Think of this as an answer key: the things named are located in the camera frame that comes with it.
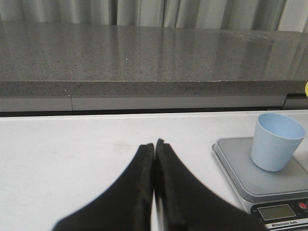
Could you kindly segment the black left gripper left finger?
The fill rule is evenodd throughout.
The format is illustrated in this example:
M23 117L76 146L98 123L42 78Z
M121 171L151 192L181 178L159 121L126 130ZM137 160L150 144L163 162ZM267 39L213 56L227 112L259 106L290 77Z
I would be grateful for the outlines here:
M140 145L118 179L95 200L61 219L55 231L149 231L153 201L153 144Z

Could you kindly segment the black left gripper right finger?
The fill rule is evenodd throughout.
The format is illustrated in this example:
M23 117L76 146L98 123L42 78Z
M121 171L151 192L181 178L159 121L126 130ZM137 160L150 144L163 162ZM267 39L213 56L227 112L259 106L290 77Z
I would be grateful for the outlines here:
M262 222L229 204L202 184L170 144L159 139L154 161L154 191L165 231L264 231Z

